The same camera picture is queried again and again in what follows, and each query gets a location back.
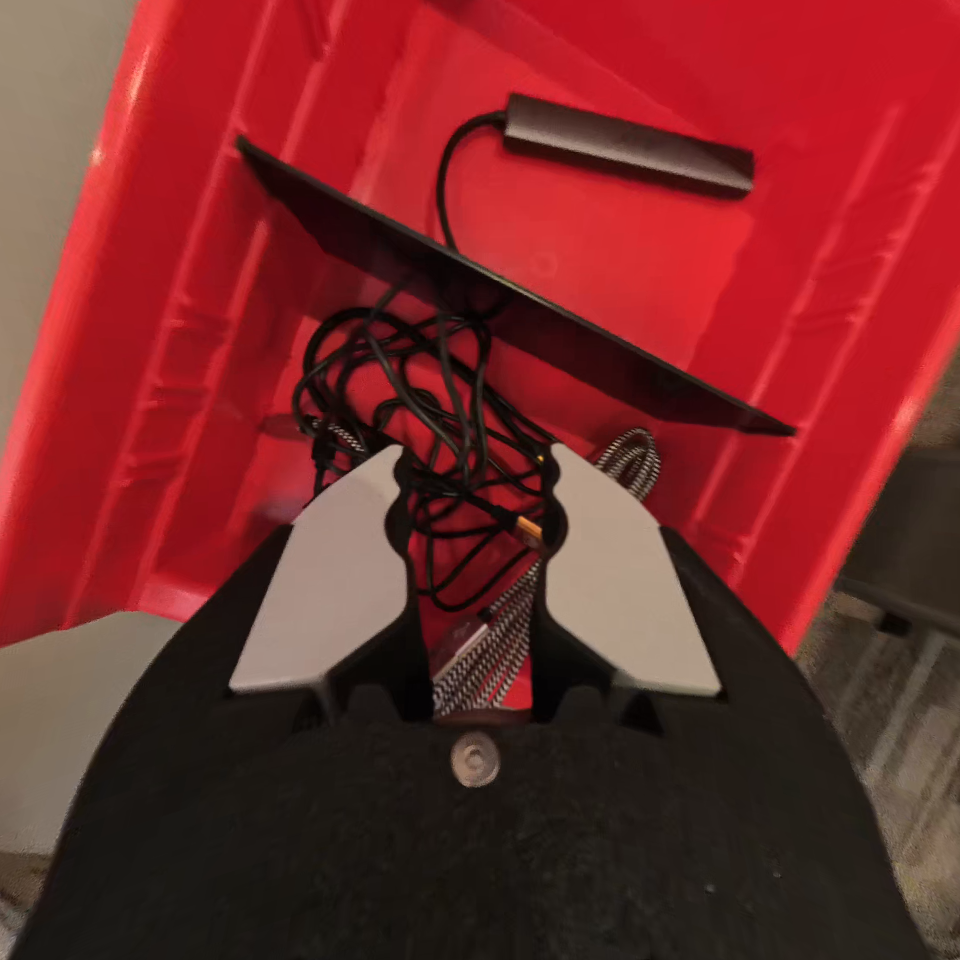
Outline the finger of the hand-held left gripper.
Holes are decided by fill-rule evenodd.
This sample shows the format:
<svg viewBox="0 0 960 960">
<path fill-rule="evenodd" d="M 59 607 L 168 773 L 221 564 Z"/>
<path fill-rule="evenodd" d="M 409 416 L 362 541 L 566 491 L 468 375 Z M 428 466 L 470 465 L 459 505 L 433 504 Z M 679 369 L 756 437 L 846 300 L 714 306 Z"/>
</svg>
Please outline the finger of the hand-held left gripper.
<svg viewBox="0 0 960 960">
<path fill-rule="evenodd" d="M 123 612 L 2 648 L 2 852 L 53 852 L 105 731 L 179 629 Z"/>
</svg>

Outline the black cable gold plug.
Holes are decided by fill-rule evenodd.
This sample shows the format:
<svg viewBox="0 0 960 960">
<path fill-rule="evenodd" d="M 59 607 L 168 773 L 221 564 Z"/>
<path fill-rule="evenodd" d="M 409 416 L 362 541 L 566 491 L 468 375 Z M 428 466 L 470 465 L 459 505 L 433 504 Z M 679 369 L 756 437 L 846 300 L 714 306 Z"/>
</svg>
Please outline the black cable gold plug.
<svg viewBox="0 0 960 960">
<path fill-rule="evenodd" d="M 484 318 L 342 308 L 306 341 L 292 393 L 316 497 L 384 448 L 412 452 L 410 546 L 420 598 L 460 613 L 543 550 L 554 436 L 489 378 Z"/>
</svg>

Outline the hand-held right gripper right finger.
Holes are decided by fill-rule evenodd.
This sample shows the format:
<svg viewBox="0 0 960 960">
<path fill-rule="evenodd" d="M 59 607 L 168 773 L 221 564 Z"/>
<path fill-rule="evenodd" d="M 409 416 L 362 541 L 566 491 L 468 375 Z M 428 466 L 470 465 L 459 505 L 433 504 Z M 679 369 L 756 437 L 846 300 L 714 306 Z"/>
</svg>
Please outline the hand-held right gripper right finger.
<svg viewBox="0 0 960 960">
<path fill-rule="evenodd" d="M 562 443 L 544 456 L 541 568 L 530 622 L 532 717 L 576 688 L 714 699 L 722 691 L 662 527 Z"/>
</svg>

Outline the grey hub with cable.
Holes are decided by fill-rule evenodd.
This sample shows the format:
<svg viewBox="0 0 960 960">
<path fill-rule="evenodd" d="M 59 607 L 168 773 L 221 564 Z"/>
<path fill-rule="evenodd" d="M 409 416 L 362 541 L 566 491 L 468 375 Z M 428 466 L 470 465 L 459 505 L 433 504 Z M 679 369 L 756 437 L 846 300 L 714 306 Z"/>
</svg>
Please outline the grey hub with cable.
<svg viewBox="0 0 960 960">
<path fill-rule="evenodd" d="M 509 152 L 576 169 L 730 201 L 754 189 L 750 150 L 511 93 L 503 109 L 458 126 L 440 156 L 435 204 L 443 242 L 452 251 L 458 247 L 447 204 L 450 165 L 459 146 L 486 129 L 496 131 Z"/>
</svg>

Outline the red plastic bin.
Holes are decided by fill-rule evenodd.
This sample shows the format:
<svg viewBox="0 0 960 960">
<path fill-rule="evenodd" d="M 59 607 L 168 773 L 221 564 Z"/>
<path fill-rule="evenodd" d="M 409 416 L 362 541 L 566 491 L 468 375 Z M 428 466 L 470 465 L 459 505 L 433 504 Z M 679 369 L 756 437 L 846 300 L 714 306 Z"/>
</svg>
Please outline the red plastic bin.
<svg viewBox="0 0 960 960">
<path fill-rule="evenodd" d="M 789 652 L 958 340 L 958 2 L 142 2 L 6 445 L 2 644 L 188 618 L 309 487 L 308 314 L 365 299 L 245 136 L 435 234 L 511 92 L 753 151 L 725 203 L 504 150 L 489 269 L 797 427 L 655 425 L 652 509 Z"/>
</svg>

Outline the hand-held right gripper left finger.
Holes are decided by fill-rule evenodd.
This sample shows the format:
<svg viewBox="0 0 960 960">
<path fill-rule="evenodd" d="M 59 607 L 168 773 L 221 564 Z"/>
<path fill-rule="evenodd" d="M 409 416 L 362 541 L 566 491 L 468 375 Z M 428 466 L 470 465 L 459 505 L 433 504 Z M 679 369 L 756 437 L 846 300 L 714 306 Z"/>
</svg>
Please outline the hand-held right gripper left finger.
<svg viewBox="0 0 960 960">
<path fill-rule="evenodd" d="M 412 452 L 386 446 L 294 520 L 229 680 L 234 694 L 308 690 L 329 714 L 384 690 L 428 720 L 428 656 L 409 554 Z"/>
</svg>

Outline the black divider in red bin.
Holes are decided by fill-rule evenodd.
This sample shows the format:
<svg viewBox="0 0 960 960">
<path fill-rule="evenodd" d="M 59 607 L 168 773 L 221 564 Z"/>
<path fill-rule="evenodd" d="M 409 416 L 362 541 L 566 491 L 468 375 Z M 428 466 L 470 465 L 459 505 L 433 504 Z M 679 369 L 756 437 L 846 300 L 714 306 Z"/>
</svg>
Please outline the black divider in red bin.
<svg viewBox="0 0 960 960">
<path fill-rule="evenodd" d="M 492 309 L 495 338 L 655 420 L 775 438 L 796 435 L 795 426 L 441 246 L 245 136 L 237 136 L 235 145 L 270 198 L 332 258 L 432 306 Z"/>
</svg>

